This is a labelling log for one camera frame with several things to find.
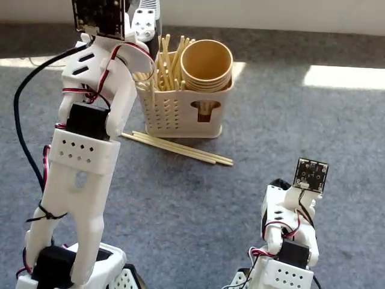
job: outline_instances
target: floor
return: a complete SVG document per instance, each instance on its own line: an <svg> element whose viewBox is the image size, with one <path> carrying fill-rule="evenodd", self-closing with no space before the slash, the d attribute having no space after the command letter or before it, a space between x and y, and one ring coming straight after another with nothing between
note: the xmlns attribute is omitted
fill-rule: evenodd
<svg viewBox="0 0 385 289"><path fill-rule="evenodd" d="M291 182L298 157L313 158L330 163L316 209L321 253L316 276L324 288L383 288L385 91L360 87L360 81L350 81L353 88L314 86L306 76L314 65L381 73L385 37L185 27L165 32L221 40L236 61L245 62L222 136L178 141L233 158L235 165L211 166L121 139L103 241L127 253L149 288L219 289L249 265L249 246L263 244L259 223L266 185L278 177ZM0 58L54 55L75 41L71 25L0 25ZM12 109L13 94L31 68L14 63L0 66L2 288L15 286L25 220L40 199L17 142ZM38 160L57 121L60 74L43 71L22 95L23 131ZM342 77L331 76L315 80ZM126 126L133 129L144 129L138 102ZM55 238L58 244L76 241L70 217Z"/></svg>

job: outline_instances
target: stack of paper cups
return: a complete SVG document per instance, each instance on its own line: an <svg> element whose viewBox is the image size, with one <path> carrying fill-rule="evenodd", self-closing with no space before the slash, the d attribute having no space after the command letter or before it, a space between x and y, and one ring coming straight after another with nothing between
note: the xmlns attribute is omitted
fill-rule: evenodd
<svg viewBox="0 0 385 289"><path fill-rule="evenodd" d="M233 55L230 49L218 41L199 40L183 51L180 66L187 89L218 92L231 80Z"/></svg>

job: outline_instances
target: white plastic holder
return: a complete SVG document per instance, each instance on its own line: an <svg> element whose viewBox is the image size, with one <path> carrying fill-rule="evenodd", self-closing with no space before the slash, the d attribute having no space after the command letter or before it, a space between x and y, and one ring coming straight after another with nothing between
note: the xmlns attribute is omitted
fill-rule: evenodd
<svg viewBox="0 0 385 289"><path fill-rule="evenodd" d="M200 93L190 90L155 92L153 104L151 92L138 88L138 96L146 119L146 131L155 137L216 138L222 133L222 119L227 99L233 88L215 93ZM215 101L209 122L199 122L197 101Z"/></svg>

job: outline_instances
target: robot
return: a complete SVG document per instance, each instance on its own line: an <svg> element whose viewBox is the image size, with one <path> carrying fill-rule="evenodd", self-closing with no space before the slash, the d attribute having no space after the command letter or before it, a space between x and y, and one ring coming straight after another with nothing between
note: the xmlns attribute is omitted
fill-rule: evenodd
<svg viewBox="0 0 385 289"><path fill-rule="evenodd" d="M51 163L45 163L44 194L25 236L29 274L18 278L16 289L146 287L122 250L100 242L120 147L116 138L137 95L132 73L155 73L161 33L158 0L142 0L132 25L128 8L124 0L73 0L76 28L83 32L76 47L84 49L69 57L63 71L60 123L45 149ZM267 246L250 248L252 267L240 269L224 288L310 288L309 267L319 255L312 219L327 169L326 163L300 159L293 186L282 180L268 186L261 223ZM66 214L75 220L78 243L54 246L53 231Z"/></svg>

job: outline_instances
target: white wall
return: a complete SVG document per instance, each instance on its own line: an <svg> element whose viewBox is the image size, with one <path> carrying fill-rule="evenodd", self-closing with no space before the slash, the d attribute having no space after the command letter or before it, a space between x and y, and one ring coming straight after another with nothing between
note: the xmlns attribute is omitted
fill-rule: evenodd
<svg viewBox="0 0 385 289"><path fill-rule="evenodd" d="M0 0L0 20L73 22L71 0ZM385 35L384 0L161 0L164 24Z"/></svg>

